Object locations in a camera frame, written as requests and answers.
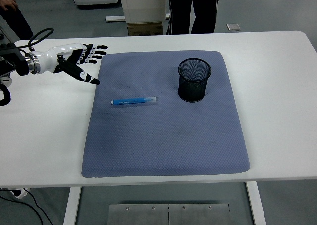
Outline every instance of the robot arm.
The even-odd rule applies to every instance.
[[[64,71],[77,80],[99,85],[99,80],[94,79],[77,64],[97,63],[94,59],[101,59],[106,52],[107,46],[93,44],[68,44],[50,48],[46,52],[31,51],[25,60],[28,63],[29,72],[42,74],[46,71],[59,73]]]
[[[12,80],[10,73],[16,71],[20,76],[42,74],[46,71],[59,73],[64,71],[77,80],[99,85],[99,80],[91,77],[79,66],[84,63],[96,64],[106,54],[107,46],[93,44],[68,44],[50,48],[46,52],[31,51],[25,57],[14,43],[0,46],[0,91],[4,99],[0,100],[0,106],[10,102],[10,92],[7,89]]]

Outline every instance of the metal plate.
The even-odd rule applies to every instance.
[[[111,204],[108,225],[231,225],[228,204]]]
[[[228,204],[169,205],[169,225],[230,225]]]
[[[240,31],[240,26],[237,23],[227,24],[227,28],[229,31]]]
[[[111,204],[108,225],[168,225],[166,204]]]

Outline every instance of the person's hand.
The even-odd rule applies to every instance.
[[[8,7],[11,8],[13,11],[17,11],[19,9],[18,4],[15,0],[0,0],[0,7],[4,11],[8,11]]]

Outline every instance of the mesh pen holder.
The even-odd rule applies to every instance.
[[[197,102],[205,96],[207,80],[211,74],[209,64],[201,59],[190,58],[178,67],[178,95],[185,101]]]

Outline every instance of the person's leg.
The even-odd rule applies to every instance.
[[[0,9],[0,15],[20,39],[28,40],[33,36],[32,30],[20,10],[4,11]]]
[[[219,0],[193,0],[195,21],[192,34],[213,33],[216,26]]]
[[[167,34],[188,34],[192,0],[169,0],[169,7]]]

